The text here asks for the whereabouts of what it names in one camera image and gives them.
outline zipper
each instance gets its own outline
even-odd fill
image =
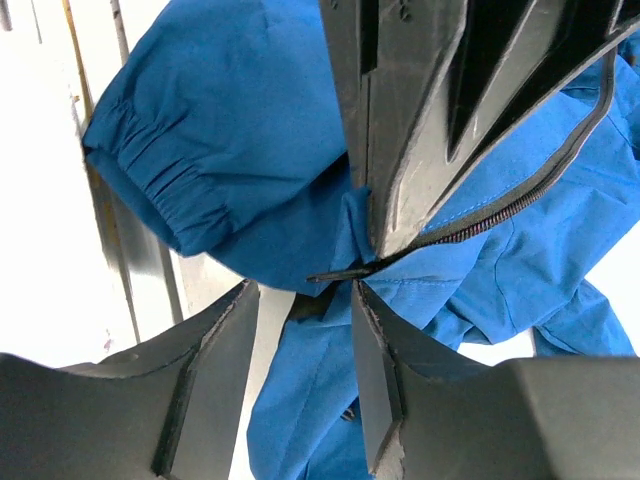
[[[616,56],[617,48],[613,48],[604,57],[600,96],[591,113],[578,124],[563,145],[529,180],[478,212],[440,229],[418,235],[407,248],[394,255],[348,270],[312,275],[307,280],[320,283],[368,277],[419,248],[446,243],[461,243],[469,240],[509,220],[542,198],[566,172],[591,133],[609,112],[615,91]]]

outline blue nylon fabric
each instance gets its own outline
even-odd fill
[[[442,343],[495,343],[531,326],[538,354],[633,350],[585,273],[640,218],[640,72],[622,57],[614,106],[542,200],[490,232],[416,251],[368,283]],[[543,105],[426,229],[533,174],[593,106],[600,65]],[[316,0],[173,0],[101,98],[88,161],[170,247],[208,252],[262,283],[317,294],[309,274],[374,258],[348,165]],[[291,322],[254,408],[259,480],[364,479],[350,285],[324,317]]]

